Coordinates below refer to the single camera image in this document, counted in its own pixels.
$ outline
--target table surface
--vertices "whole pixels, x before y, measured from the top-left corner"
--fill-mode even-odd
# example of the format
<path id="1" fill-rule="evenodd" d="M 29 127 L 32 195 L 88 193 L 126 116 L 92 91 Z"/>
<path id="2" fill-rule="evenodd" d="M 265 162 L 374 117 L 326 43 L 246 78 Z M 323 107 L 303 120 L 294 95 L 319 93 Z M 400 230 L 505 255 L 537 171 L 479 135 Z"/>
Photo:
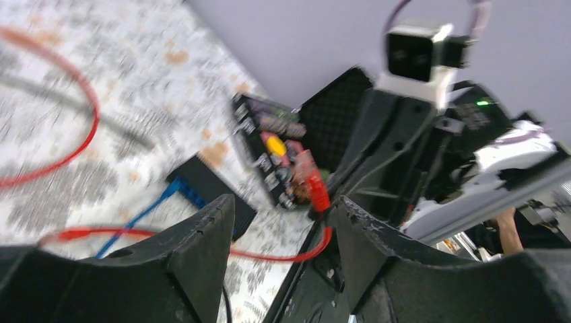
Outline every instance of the table surface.
<path id="1" fill-rule="evenodd" d="M 104 117 L 92 144 L 71 164 L 0 192 L 0 243 L 34 243 L 74 225 L 123 224 L 158 197 L 170 170 L 201 151 L 259 211 L 235 247 L 298 252 L 311 222 L 303 211 L 272 207 L 258 176 L 238 158 L 243 143 L 230 138 L 230 98 L 264 92 L 188 6 L 178 0 L 4 0 L 0 17 L 78 66 Z M 0 176 L 69 153 L 90 123 L 84 96 L 63 72 L 0 43 Z M 195 212 L 174 196 L 141 225 L 164 229 Z M 103 241 L 52 248 L 81 258 L 93 256 Z M 290 266 L 231 257 L 225 282 L 234 321 L 260 322 Z M 219 322 L 225 321 L 220 311 Z"/>

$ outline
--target gray wall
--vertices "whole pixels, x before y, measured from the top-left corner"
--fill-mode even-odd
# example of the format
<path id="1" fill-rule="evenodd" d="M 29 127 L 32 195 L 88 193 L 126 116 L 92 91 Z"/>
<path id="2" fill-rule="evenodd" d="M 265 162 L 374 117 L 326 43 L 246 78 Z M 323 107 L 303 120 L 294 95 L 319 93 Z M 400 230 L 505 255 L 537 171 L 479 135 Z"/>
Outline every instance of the gray wall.
<path id="1" fill-rule="evenodd" d="M 352 65 L 384 67 L 380 31 L 397 0 L 189 0 L 274 100 L 303 103 Z M 534 109 L 571 143 L 571 0 L 495 0 L 460 78 L 492 89 L 511 113 Z M 415 0 L 402 17 L 464 32 L 468 0 Z"/>

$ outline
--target person's hand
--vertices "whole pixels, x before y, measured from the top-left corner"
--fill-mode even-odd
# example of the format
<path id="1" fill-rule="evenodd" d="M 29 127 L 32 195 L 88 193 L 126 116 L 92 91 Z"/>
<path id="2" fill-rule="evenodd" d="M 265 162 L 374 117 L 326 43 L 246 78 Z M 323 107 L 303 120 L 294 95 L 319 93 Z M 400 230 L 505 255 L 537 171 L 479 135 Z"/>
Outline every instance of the person's hand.
<path id="1" fill-rule="evenodd" d="M 515 220 L 514 220 L 515 214 L 516 214 L 516 208 L 511 207 L 501 212 L 493 219 L 490 219 L 490 222 L 497 227 L 512 226 L 515 225 Z"/>

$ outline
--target tray of small parts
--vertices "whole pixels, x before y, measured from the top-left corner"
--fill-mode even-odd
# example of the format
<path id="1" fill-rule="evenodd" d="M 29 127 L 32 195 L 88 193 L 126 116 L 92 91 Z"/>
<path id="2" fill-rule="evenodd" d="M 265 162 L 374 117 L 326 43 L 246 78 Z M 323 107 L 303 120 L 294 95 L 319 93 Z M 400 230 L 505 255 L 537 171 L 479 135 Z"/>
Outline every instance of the tray of small parts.
<path id="1" fill-rule="evenodd" d="M 300 141 L 306 127 L 298 110 L 246 94 L 234 96 L 232 109 L 246 139 L 250 165 L 261 175 L 275 205 L 287 209 L 307 205 L 308 192 L 294 167 L 297 155 L 305 150 Z"/>

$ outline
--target person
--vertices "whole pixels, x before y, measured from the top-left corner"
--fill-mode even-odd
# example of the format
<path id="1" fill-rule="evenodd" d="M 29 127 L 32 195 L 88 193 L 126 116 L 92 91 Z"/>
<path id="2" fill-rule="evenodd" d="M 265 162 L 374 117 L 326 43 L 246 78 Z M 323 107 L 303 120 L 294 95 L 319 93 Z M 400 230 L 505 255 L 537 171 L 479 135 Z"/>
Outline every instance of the person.
<path id="1" fill-rule="evenodd" d="M 476 246 L 492 254 L 516 254 L 525 248 L 568 248 L 568 245 L 544 225 L 532 225 L 511 207 L 488 223 L 476 225 L 465 232 Z"/>

